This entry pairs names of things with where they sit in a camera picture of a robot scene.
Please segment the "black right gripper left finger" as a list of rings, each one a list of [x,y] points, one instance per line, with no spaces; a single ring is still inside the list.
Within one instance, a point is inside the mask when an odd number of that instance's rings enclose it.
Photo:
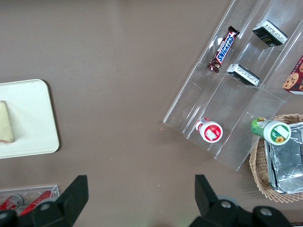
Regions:
[[[43,202],[31,212],[32,226],[72,227],[88,199],[88,178],[79,175],[56,201]]]

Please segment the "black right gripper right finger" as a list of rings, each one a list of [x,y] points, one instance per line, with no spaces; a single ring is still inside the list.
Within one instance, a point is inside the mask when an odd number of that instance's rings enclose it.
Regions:
[[[218,197],[205,175],[195,176],[195,200],[200,212],[191,227],[250,227],[251,214],[229,197]]]

